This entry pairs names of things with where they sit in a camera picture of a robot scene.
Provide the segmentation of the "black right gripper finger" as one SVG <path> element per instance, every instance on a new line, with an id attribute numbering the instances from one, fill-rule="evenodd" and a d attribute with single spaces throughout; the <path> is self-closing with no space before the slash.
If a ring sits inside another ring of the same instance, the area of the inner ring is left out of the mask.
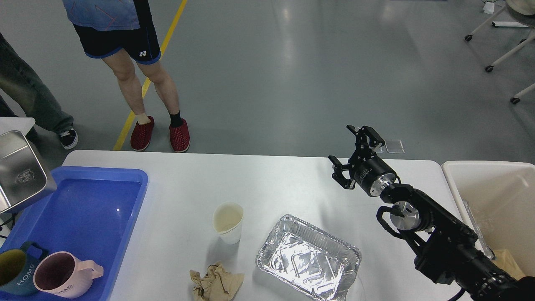
<path id="1" fill-rule="evenodd" d="M 350 176 L 354 176 L 354 172 L 352 172 L 352 170 L 355 170 L 355 164 L 358 162 L 358 160 L 351 157 L 349 158 L 347 164 L 342 164 L 335 156 L 328 156 L 327 158 L 333 163 L 332 178 L 344 189 L 353 190 L 356 184 L 355 179 L 351 177 L 347 179 L 343 175 L 343 171 L 349 171 Z"/>
<path id="2" fill-rule="evenodd" d="M 355 151 L 350 156 L 348 164 L 360 164 L 376 156 L 376 151 L 385 145 L 384 139 L 378 135 L 374 128 L 362 126 L 356 128 L 347 125 L 346 128 L 356 138 Z"/>

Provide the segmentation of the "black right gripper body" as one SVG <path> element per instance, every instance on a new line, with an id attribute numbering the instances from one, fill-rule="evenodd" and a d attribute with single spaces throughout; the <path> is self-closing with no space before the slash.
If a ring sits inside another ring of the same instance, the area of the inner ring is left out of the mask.
<path id="1" fill-rule="evenodd" d="M 386 187 L 397 180 L 396 172 L 378 156 L 358 156 L 353 165 L 354 179 L 368 196 L 380 196 Z"/>

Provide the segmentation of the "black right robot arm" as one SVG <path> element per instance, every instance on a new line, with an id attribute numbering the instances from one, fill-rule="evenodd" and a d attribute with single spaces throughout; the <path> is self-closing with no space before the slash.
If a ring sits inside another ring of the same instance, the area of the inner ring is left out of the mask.
<path id="1" fill-rule="evenodd" d="M 393 237 L 405 241 L 416 257 L 415 268 L 437 284 L 456 282 L 474 301 L 533 301 L 534 278 L 516 280 L 475 246 L 478 236 L 434 199 L 409 184 L 377 156 L 385 144 L 374 128 L 346 126 L 355 137 L 355 150 L 346 164 L 329 156 L 332 178 L 344 189 L 360 186 L 384 202 L 377 221 Z"/>

